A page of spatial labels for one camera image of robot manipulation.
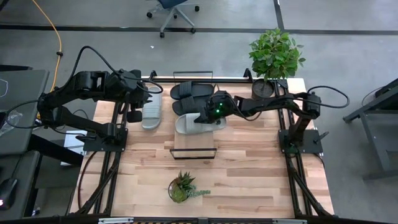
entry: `white slipper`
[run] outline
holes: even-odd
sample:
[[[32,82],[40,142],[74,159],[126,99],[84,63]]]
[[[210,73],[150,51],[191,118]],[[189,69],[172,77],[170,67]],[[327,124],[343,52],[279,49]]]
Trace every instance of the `white slipper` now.
[[[226,127],[226,119],[221,118],[219,124],[201,124],[194,120],[200,116],[200,113],[189,113],[180,116],[175,122],[175,130],[180,134],[199,134],[208,131],[216,131]]]
[[[149,87],[149,91],[160,91],[157,86]],[[162,117],[162,94],[153,94],[148,100],[152,102],[144,104],[142,108],[142,128],[152,130],[158,127]]]

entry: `wooden table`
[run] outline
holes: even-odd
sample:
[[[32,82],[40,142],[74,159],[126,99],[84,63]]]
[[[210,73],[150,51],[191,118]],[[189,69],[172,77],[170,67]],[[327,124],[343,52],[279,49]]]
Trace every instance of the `wooden table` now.
[[[301,78],[290,78],[288,84],[291,93],[305,91]],[[218,148],[215,159],[174,160],[169,153],[174,144],[177,119],[171,109],[174,100],[170,98],[174,84],[161,85],[164,93],[160,126],[153,131],[145,131],[141,123],[127,125],[129,137],[119,166],[113,217],[294,217],[286,162],[277,140],[280,129],[277,111],[263,112],[253,122],[228,116],[227,128],[214,132]],[[232,96],[249,98],[251,95],[250,84],[219,86]],[[114,103],[98,102],[94,120],[110,122],[113,107]],[[98,185],[103,157],[104,153],[97,153],[88,165],[81,188],[83,203]],[[324,208],[333,213],[322,163],[311,154],[303,154],[302,157],[308,188]],[[191,172],[196,177],[193,183],[198,190],[211,190],[211,194],[189,198],[181,204],[174,203],[169,198],[167,187],[180,170]],[[103,207],[107,191],[104,191]],[[298,195],[300,208],[304,211],[301,190]],[[77,194],[73,198],[71,212],[75,210]]]

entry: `green leafy plant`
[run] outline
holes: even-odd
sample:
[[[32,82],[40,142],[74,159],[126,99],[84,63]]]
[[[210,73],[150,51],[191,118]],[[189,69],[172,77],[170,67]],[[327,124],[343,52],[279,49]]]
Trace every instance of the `green leafy plant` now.
[[[178,177],[172,181],[171,189],[169,189],[169,194],[174,202],[181,203],[188,197],[210,194],[209,190],[197,190],[197,187],[192,184],[193,180],[195,178],[192,178],[189,172],[182,175],[180,171]]]
[[[305,61],[305,58],[300,58],[301,52],[298,50],[304,46],[296,45],[295,39],[290,39],[289,33],[281,33],[280,29],[267,30],[250,46],[252,70],[257,73],[257,77],[264,76],[264,80],[293,77],[297,65],[303,66]]]

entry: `small potted succulent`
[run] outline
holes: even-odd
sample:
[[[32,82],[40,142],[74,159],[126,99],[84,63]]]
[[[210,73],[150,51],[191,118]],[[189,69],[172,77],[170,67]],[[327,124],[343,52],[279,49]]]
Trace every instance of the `small potted succulent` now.
[[[260,39],[250,44],[253,59],[252,70],[257,73],[257,79],[252,85],[252,98],[260,100],[270,97],[274,87],[268,79],[293,77],[297,71],[297,65],[303,66],[305,58],[300,58],[301,52],[289,33],[281,33],[280,29],[267,30],[261,34]]]
[[[169,185],[170,198],[174,202],[181,203],[189,197],[198,197],[210,194],[209,190],[197,190],[197,187],[192,184],[193,180],[195,180],[195,178],[192,178],[189,172],[182,175],[180,171],[178,177]]]

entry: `gray floor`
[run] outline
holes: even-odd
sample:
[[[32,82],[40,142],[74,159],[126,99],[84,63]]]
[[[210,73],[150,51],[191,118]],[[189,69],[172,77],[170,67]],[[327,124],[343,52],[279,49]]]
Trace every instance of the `gray floor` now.
[[[154,5],[147,1],[38,1],[56,24],[75,26],[159,27],[165,15],[148,20],[146,10]],[[273,28],[277,26],[272,1],[216,0],[200,1],[201,11],[186,9],[197,27]],[[398,1],[289,1],[280,0],[282,16],[289,29],[397,30]],[[46,24],[34,5],[23,0],[10,1],[0,12],[0,21],[23,24]],[[172,27],[186,27],[177,19]],[[60,32],[65,56],[60,65],[57,84],[68,78],[75,57],[84,45],[100,51],[116,68],[140,69],[144,74],[156,70],[159,75],[173,71],[212,70],[216,76],[240,77],[251,66],[248,44],[259,34],[166,33],[157,32]],[[326,176],[335,213],[345,218],[397,223],[398,179],[364,182],[362,175],[379,170],[375,152],[371,150],[359,121],[345,124],[342,117],[360,107],[369,91],[397,78],[398,36],[371,35],[294,35],[303,44],[305,67],[297,76],[307,87],[330,85],[344,91],[351,104],[342,110],[322,108],[315,121],[320,131],[330,134],[322,141],[325,151]],[[56,36],[50,31],[0,30],[0,63],[29,65],[54,71],[58,49]],[[91,52],[85,52],[78,70],[106,70]],[[344,103],[329,91],[317,91],[322,102]],[[93,116],[95,104],[74,101],[71,111],[84,109]],[[48,139],[62,136],[38,130]],[[65,213],[68,193],[76,182],[76,172],[69,172],[70,181],[54,185],[42,192],[39,206],[42,215]],[[54,202],[63,195],[62,202]]]

